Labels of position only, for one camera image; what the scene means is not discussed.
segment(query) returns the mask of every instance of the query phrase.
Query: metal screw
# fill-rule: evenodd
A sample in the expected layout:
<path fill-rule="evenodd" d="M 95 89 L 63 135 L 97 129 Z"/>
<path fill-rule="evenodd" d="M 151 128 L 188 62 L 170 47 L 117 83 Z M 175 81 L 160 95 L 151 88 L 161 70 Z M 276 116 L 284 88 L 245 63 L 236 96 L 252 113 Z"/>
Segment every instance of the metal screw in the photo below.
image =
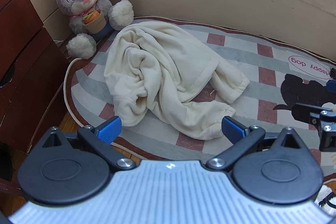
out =
<path fill-rule="evenodd" d="M 259 128 L 259 126 L 250 126 L 249 127 L 250 131 L 253 131 L 253 130 L 257 129 L 257 128 Z"/>
<path fill-rule="evenodd" d="M 117 165 L 123 168 L 131 167 L 134 164 L 134 161 L 128 158 L 117 160 Z"/>
<path fill-rule="evenodd" d="M 213 158 L 208 160 L 208 165 L 210 165 L 211 167 L 223 167 L 225 164 L 225 161 L 222 159 L 218 159 L 218 158 Z"/>
<path fill-rule="evenodd" d="M 323 130 L 324 130 L 324 131 L 330 131 L 330 130 L 331 130 L 331 126 L 325 126 L 325 127 L 323 128 Z"/>

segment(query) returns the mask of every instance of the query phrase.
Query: bunny foot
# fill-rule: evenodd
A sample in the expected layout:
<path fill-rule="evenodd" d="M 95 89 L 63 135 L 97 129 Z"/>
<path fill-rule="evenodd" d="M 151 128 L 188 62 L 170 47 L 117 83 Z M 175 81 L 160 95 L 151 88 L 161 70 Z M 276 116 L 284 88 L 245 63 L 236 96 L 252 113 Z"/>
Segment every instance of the bunny foot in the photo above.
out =
<path fill-rule="evenodd" d="M 92 36 L 81 33 L 69 41 L 67 50 L 72 57 L 89 59 L 95 54 L 96 45 Z"/>
<path fill-rule="evenodd" d="M 113 29 L 117 31 L 132 24 L 133 19 L 133 6 L 128 0 L 122 0 L 110 9 L 109 22 Z"/>

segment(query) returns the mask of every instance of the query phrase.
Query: stuffed bunny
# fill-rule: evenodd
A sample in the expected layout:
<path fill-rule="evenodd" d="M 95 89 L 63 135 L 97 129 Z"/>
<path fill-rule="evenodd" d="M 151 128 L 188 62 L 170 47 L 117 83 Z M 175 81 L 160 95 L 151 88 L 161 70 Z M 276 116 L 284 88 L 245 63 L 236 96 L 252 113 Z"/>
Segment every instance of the stuffed bunny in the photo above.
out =
<path fill-rule="evenodd" d="M 70 56 L 89 59 L 96 52 L 96 42 L 84 28 L 83 17 L 92 10 L 103 12 L 106 22 L 115 30 L 130 25 L 134 12 L 132 4 L 128 0 L 122 0 L 115 5 L 109 0 L 56 0 L 62 13 L 70 16 L 69 26 L 77 35 L 72 38 L 67 50 Z"/>

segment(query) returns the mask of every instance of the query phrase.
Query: white cable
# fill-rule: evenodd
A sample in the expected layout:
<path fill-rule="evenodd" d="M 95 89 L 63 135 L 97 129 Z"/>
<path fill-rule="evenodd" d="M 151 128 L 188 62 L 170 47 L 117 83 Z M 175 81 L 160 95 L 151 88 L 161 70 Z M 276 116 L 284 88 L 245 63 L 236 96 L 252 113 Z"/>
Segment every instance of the white cable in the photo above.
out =
<path fill-rule="evenodd" d="M 71 117 L 75 120 L 75 122 L 79 126 L 83 127 L 84 125 L 76 118 L 76 116 L 74 115 L 74 113 L 70 109 L 70 106 L 69 106 L 69 103 L 68 103 L 68 100 L 67 100 L 67 91 L 66 91 L 67 79 L 68 79 L 68 74 L 69 74 L 70 68 L 73 65 L 73 63 L 75 63 L 78 60 L 82 60 L 82 59 L 81 58 L 75 58 L 74 60 L 71 61 L 71 63 L 68 66 L 67 72 L 65 73 L 64 82 L 63 82 L 63 95 L 64 95 L 65 105 L 67 106 L 67 109 L 68 109 Z"/>
<path fill-rule="evenodd" d="M 64 40 L 54 40 L 55 44 L 62 43 Z"/>

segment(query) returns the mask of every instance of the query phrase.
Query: pet bed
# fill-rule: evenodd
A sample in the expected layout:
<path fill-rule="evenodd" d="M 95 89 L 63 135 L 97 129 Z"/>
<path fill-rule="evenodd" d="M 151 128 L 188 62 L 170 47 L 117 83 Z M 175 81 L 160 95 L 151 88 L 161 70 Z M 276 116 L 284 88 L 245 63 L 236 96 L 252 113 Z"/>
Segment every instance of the pet bed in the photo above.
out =
<path fill-rule="evenodd" d="M 318 106 L 336 103 L 336 93 L 325 89 L 335 63 L 298 47 L 242 31 L 153 17 L 137 18 L 135 22 L 146 20 L 178 25 L 241 70 L 250 84 L 231 104 L 236 109 L 234 118 L 247 126 L 262 126 L 269 132 L 293 126 L 321 165 L 325 179 L 336 178 L 336 153 L 321 153 L 315 128 L 295 121 L 290 112 L 296 102 Z M 98 44 L 93 58 L 75 59 L 68 68 L 64 96 L 79 125 L 97 126 L 114 115 L 113 98 L 103 72 L 116 34 Z M 193 100 L 221 101 L 221 98 L 208 84 Z M 225 136 L 208 141 L 192 139 L 148 111 L 138 125 L 123 128 L 113 145 L 148 159 L 207 160 L 232 144 Z"/>

